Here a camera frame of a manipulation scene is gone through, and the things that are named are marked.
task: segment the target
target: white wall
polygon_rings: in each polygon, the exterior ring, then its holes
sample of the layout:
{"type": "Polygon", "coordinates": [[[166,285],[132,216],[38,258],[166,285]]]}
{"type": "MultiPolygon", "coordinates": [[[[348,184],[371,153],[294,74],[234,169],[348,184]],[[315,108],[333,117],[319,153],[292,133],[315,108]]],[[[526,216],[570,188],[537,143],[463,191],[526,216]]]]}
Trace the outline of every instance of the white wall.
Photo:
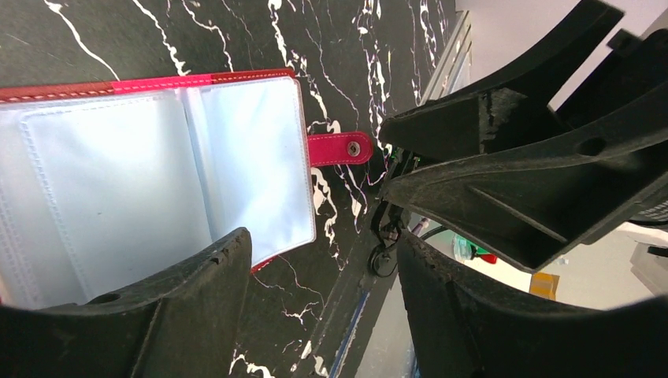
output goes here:
{"type": "MultiPolygon", "coordinates": [[[[436,226],[438,226],[436,222],[431,222],[428,230],[433,229],[436,226]]],[[[434,248],[444,252],[445,254],[451,254],[452,238],[454,236],[454,232],[448,230],[429,238],[427,243],[431,244],[434,248]]],[[[510,287],[529,292],[531,275],[512,267],[506,262],[497,260],[496,264],[492,265],[480,258],[476,258],[472,261],[465,261],[465,265],[510,287]]]]}
{"type": "Polygon", "coordinates": [[[631,273],[637,243],[611,232],[591,246],[580,245],[564,257],[568,265],[551,264],[543,272],[560,276],[557,301],[591,309],[610,309],[654,295],[631,273]]]}
{"type": "MultiPolygon", "coordinates": [[[[476,81],[500,69],[545,36],[576,4],[577,0],[457,0],[458,10],[471,12],[473,65],[471,80],[476,81]]],[[[626,11],[619,28],[635,35],[666,9],[668,0],[609,0],[626,11]]],[[[575,72],[552,101],[558,107],[607,56],[605,43],[575,72]]]]}
{"type": "Polygon", "coordinates": [[[668,9],[659,16],[652,25],[643,33],[642,38],[647,38],[651,33],[668,28],[668,9]]]}

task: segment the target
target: card holder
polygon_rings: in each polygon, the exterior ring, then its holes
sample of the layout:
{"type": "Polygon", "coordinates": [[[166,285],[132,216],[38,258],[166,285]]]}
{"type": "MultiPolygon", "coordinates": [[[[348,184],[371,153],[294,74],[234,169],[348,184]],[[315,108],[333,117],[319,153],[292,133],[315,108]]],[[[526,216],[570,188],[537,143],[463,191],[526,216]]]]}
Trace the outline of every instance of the card holder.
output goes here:
{"type": "Polygon", "coordinates": [[[0,108],[3,301],[84,303],[236,227],[253,263],[314,240],[290,77],[0,108]]]}

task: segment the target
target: black marble surface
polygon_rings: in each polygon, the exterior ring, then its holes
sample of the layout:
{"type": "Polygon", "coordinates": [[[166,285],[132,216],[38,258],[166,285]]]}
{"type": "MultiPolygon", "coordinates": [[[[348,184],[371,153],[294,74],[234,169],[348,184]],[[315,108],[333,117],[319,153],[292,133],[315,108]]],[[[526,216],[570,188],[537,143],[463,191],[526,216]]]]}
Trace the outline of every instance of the black marble surface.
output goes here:
{"type": "MultiPolygon", "coordinates": [[[[287,66],[309,133],[375,136],[420,101],[454,22],[454,0],[5,0],[0,87],[287,66]]],[[[390,152],[312,169],[317,240],[251,280],[232,376],[330,372],[373,286],[366,229],[390,152]]]]}

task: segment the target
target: green object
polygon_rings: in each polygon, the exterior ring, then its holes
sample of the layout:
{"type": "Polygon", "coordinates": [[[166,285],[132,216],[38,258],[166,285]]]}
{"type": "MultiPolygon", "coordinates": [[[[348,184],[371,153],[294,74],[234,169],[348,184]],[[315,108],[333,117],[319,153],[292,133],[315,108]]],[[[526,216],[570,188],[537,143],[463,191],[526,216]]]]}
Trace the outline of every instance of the green object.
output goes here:
{"type": "Polygon", "coordinates": [[[484,248],[480,248],[475,243],[471,243],[468,239],[457,234],[452,239],[452,252],[455,254],[455,259],[460,261],[473,260],[478,255],[490,254],[484,248]]]}

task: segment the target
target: pink strap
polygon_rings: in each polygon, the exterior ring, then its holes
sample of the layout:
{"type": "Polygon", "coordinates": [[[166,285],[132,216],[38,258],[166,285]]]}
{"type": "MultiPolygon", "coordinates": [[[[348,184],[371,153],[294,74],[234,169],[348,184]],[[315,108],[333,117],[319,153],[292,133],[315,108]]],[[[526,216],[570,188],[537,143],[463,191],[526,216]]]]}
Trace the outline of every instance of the pink strap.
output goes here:
{"type": "Polygon", "coordinates": [[[371,138],[363,132],[309,135],[311,167],[364,164],[373,155],[371,138]]]}

